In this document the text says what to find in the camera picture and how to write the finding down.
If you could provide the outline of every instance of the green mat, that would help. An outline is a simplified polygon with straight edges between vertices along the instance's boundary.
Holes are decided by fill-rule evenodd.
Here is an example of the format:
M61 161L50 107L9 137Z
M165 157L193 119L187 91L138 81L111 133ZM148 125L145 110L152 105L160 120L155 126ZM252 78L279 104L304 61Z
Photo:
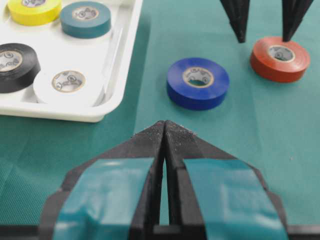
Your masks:
M238 44L220 1L145 0L124 99L100 123L0 116L0 225L37 224L67 171L158 120L172 120L261 170L289 224L320 224L320 32L314 1L293 40L308 50L303 79L280 84L249 65L256 40L282 33L280 0L251 1ZM169 66L202 57L223 66L230 89L219 107L183 109L166 93ZM168 222L164 191L161 222Z

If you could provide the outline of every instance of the tape roll center hole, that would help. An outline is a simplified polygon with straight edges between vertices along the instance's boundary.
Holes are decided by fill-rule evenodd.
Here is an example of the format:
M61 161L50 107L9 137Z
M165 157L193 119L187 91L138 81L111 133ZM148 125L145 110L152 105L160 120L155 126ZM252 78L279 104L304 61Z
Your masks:
M214 82L213 74L203 67L189 67L183 73L183 80L195 88L206 88Z
M78 7L72 12L72 17L76 20L88 21L97 18L99 11L92 6Z
M273 45L268 49L268 54L281 62L291 62L295 59L296 55L294 51L290 48L281 46L281 45Z
M21 65L22 55L17 51L0 52L0 72L9 72Z
M22 5L27 8L40 7L46 3L47 0L22 0Z
M59 92L72 93L85 84L85 76L78 71L63 71L54 76L52 86Z

